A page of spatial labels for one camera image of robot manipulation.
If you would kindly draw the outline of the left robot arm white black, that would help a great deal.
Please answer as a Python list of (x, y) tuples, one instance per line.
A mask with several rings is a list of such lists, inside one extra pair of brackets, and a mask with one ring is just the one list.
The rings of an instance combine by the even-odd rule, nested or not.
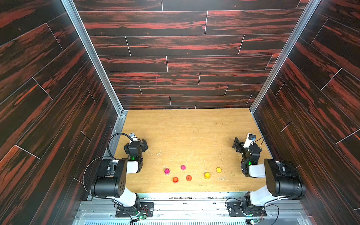
[(124, 208), (140, 210), (138, 194), (126, 188), (128, 174), (139, 173), (143, 167), (143, 153), (148, 150), (145, 139), (136, 139), (124, 146), (128, 158), (103, 159), (97, 170), (90, 193), (98, 198), (114, 200)]

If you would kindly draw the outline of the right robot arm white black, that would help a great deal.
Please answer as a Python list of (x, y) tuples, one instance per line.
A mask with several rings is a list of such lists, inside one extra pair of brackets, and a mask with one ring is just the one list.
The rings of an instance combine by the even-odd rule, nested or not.
[(265, 216), (265, 207), (279, 200), (291, 200), (305, 196), (306, 188), (298, 171), (284, 161), (264, 159), (259, 163), (262, 149), (254, 134), (247, 134), (241, 142), (234, 139), (232, 148), (242, 156), (241, 171), (246, 177), (266, 179), (266, 185), (256, 191), (247, 192), (242, 200), (226, 203), (229, 215), (242, 213), (248, 217)]

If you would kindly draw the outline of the red-orange paint jar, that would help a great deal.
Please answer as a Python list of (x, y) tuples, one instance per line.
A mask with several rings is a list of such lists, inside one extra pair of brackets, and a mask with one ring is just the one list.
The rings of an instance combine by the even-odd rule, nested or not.
[(172, 181), (174, 184), (177, 184), (179, 182), (179, 179), (177, 177), (174, 177)]

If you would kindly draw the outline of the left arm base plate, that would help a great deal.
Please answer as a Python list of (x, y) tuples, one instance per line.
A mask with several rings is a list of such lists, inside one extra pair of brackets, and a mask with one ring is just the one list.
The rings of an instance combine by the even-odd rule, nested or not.
[(132, 207), (118, 206), (116, 218), (151, 218), (154, 214), (154, 202), (139, 202)]

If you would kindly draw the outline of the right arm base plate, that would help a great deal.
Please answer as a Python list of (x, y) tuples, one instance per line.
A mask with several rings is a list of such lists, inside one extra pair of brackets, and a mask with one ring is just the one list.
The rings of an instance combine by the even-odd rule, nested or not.
[(230, 201), (225, 203), (230, 217), (265, 217), (264, 207), (255, 206), (248, 202)]

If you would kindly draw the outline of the aluminium front rail frame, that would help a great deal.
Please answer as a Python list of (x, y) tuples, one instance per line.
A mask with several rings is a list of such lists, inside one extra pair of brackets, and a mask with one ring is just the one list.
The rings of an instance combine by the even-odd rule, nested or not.
[(153, 217), (116, 218), (109, 200), (81, 202), (74, 225), (313, 225), (300, 201), (281, 200), (265, 207), (265, 217), (230, 217), (226, 202), (241, 200), (243, 192), (142, 193), (140, 202), (154, 202)]

